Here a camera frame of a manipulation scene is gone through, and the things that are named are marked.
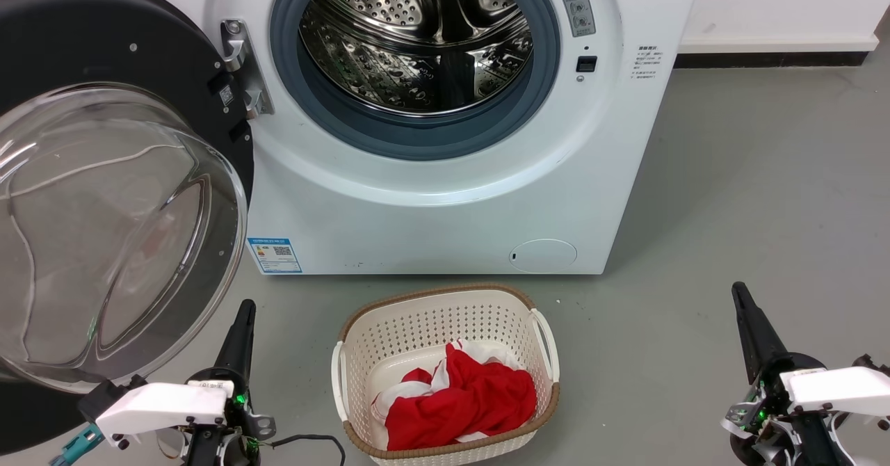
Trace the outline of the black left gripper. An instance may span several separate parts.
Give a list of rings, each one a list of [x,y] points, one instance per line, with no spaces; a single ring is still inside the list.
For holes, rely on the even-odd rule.
[[[184,465],[261,465],[260,442],[276,434],[275,419],[254,412],[249,393],[257,304],[244,299],[227,332],[214,367],[192,375],[187,383],[226,391],[222,415],[210,424],[187,418],[181,427]]]

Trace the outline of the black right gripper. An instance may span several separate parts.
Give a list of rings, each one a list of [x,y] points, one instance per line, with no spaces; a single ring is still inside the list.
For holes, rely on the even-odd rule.
[[[863,355],[829,370],[789,353],[746,283],[735,282],[731,294],[751,383],[721,421],[732,452],[744,465],[855,465],[837,431],[853,415],[888,429],[888,366]]]

